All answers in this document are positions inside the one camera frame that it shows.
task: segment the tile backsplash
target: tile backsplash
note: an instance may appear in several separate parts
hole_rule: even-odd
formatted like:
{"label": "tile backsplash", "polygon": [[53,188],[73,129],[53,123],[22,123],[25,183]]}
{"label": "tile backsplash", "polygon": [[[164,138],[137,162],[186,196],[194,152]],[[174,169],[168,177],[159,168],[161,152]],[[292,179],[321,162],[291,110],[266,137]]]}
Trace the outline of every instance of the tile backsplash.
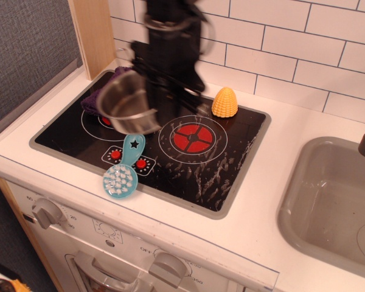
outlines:
{"label": "tile backsplash", "polygon": [[[196,67],[205,82],[365,123],[365,0],[196,5],[213,27],[203,24],[212,49]],[[147,42],[145,6],[109,0],[117,48]]]}

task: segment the control knob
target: control knob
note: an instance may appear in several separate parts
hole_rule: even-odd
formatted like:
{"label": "control knob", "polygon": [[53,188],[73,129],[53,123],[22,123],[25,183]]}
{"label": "control knob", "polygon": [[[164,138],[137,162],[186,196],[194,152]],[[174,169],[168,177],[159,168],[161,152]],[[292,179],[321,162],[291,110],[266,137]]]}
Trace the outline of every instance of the control knob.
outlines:
{"label": "control knob", "polygon": [[187,272],[187,267],[177,257],[161,252],[156,256],[148,273],[169,284],[173,288],[178,288],[181,280]]}
{"label": "control knob", "polygon": [[136,163],[135,163],[135,166],[138,168],[138,169],[144,169],[147,165],[147,162],[143,159],[139,159]]}
{"label": "control knob", "polygon": [[114,160],[118,160],[122,157],[122,152],[120,152],[119,150],[114,150],[111,153],[111,158]]}
{"label": "control knob", "polygon": [[45,198],[36,200],[32,205],[32,213],[43,229],[47,229],[51,224],[57,224],[63,215],[57,205]]}

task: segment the oven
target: oven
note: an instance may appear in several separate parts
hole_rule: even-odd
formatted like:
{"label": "oven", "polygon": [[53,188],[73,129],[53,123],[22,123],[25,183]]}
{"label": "oven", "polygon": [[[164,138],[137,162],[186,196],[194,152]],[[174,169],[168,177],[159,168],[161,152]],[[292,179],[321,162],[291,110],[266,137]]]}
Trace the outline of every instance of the oven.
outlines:
{"label": "oven", "polygon": [[[9,187],[65,292],[250,291],[60,202]],[[51,218],[57,223],[46,224]]]}

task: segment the oven door handle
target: oven door handle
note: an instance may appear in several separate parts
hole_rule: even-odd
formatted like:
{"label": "oven door handle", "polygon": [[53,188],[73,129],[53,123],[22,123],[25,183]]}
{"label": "oven door handle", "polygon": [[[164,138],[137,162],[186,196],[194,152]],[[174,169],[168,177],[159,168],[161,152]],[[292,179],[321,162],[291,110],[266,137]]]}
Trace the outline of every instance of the oven door handle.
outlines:
{"label": "oven door handle", "polygon": [[132,283],[119,281],[99,271],[93,265],[95,258],[89,254],[79,251],[74,257],[77,267],[82,270],[90,279],[109,291],[116,292],[155,292],[153,285],[141,279],[135,279]]}

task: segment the sink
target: sink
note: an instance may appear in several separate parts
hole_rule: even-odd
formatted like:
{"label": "sink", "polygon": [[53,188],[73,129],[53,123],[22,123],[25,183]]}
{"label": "sink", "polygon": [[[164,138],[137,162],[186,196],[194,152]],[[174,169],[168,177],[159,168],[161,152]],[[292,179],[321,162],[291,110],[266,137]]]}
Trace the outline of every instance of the sink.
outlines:
{"label": "sink", "polygon": [[278,224],[300,252],[365,277],[365,157],[357,143],[319,137],[303,147]]}

